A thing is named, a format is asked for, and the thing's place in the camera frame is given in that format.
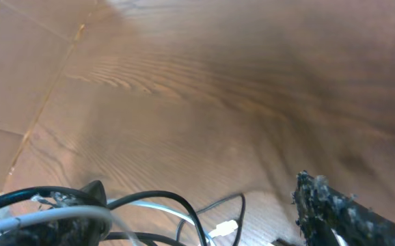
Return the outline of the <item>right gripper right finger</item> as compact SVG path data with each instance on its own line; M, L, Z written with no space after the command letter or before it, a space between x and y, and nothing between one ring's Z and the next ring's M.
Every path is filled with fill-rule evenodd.
M297 174L292 193L306 245L395 246L395 223L332 189L325 176Z

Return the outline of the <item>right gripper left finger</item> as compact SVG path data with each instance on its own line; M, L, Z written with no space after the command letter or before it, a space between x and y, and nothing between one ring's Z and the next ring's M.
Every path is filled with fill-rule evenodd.
M30 215L12 216L10 206L31 200L47 205ZM40 186L0 195L0 245L98 245L111 228L101 181L81 189Z

